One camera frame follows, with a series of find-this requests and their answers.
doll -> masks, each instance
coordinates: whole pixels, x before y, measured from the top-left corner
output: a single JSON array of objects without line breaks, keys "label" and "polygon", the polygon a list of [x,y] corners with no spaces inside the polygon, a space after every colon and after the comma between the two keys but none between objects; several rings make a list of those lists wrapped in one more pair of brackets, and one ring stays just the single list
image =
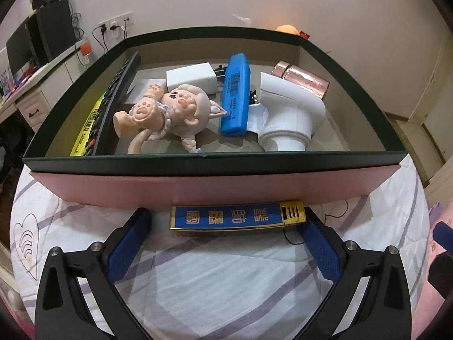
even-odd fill
[{"label": "doll", "polygon": [[145,141],[161,139],[168,132],[181,138],[189,153],[198,153],[195,135],[201,132],[210,119],[227,114],[216,102],[211,101],[203,89],[182,84],[170,93],[161,86],[148,86],[145,94],[129,113],[120,111],[113,116],[118,137],[128,138],[139,131],[131,141],[128,154],[141,153]]}]

wall socket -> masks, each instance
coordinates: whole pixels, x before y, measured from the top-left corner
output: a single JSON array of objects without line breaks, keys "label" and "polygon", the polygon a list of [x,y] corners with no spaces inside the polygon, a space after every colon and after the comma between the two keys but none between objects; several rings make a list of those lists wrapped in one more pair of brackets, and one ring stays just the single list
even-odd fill
[{"label": "wall socket", "polygon": [[121,14],[118,16],[114,16],[113,18],[110,18],[109,20],[105,20],[103,22],[100,22],[99,25],[105,24],[107,27],[107,33],[111,33],[113,35],[118,36],[118,33],[115,31],[111,31],[110,27],[114,25],[114,22],[116,22],[116,25],[122,26],[124,24],[124,20],[126,20],[126,27],[129,27],[134,24],[134,15],[132,12],[127,12],[126,14]]}]

metal screw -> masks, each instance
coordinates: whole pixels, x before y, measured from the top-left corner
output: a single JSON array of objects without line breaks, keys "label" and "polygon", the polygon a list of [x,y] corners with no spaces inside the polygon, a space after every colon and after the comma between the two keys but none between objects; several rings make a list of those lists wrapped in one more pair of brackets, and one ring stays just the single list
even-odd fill
[{"label": "metal screw", "polygon": [[60,253],[60,247],[59,247],[59,246],[54,246],[54,247],[50,250],[50,255],[51,255],[51,256],[56,256],[58,253]]},{"label": "metal screw", "polygon": [[348,240],[347,242],[345,242],[345,245],[346,249],[350,251],[355,251],[357,249],[357,243],[353,242],[352,240]]},{"label": "metal screw", "polygon": [[398,254],[398,248],[394,245],[389,245],[389,252],[390,254]]},{"label": "metal screw", "polygon": [[92,245],[90,245],[90,249],[93,252],[98,252],[102,249],[103,246],[104,244],[102,244],[101,242],[94,242]]}]

black monitor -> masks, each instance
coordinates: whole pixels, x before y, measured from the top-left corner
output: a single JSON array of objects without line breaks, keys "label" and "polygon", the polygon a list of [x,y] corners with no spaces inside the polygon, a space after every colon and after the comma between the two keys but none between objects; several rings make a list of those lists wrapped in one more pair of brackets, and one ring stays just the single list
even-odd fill
[{"label": "black monitor", "polygon": [[22,22],[6,42],[8,61],[13,75],[15,75],[27,62],[33,59],[33,53],[29,45],[26,21]]}]

dark green box rim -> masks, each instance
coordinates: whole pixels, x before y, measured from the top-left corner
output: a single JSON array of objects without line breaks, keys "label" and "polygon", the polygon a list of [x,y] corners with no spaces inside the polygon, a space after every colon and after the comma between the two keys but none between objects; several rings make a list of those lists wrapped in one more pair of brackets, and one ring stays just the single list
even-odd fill
[{"label": "dark green box rim", "polygon": [[[356,103],[386,151],[138,154],[45,157],[60,126],[105,69],[127,49],[189,38],[242,38],[300,46],[313,56]],[[51,110],[33,137],[23,162],[34,172],[119,176],[227,176],[331,171],[398,164],[407,152],[384,113],[329,55],[299,36],[242,27],[181,28],[126,38],[86,70]]]}]

